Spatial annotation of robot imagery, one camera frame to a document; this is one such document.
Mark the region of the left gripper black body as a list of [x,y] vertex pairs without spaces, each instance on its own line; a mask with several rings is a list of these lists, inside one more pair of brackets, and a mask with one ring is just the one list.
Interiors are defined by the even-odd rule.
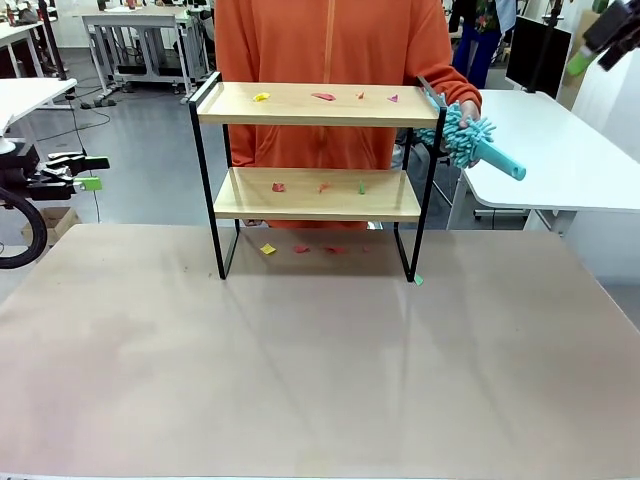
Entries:
[[24,151],[14,150],[2,154],[1,168],[1,200],[8,201],[8,193],[21,198],[45,201],[39,188],[33,188],[33,177],[37,174],[40,157],[35,148]]

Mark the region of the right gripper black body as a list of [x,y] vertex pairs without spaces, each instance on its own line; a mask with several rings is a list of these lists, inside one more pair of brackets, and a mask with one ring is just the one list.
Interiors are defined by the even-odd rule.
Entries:
[[605,49],[617,40],[636,14],[635,1],[611,1],[583,35],[588,49]]

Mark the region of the person's left hand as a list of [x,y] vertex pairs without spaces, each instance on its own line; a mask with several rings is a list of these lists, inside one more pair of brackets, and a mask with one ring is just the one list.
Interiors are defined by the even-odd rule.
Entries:
[[465,100],[459,104],[460,120],[459,127],[465,129],[470,121],[478,121],[481,118],[480,107],[472,100]]

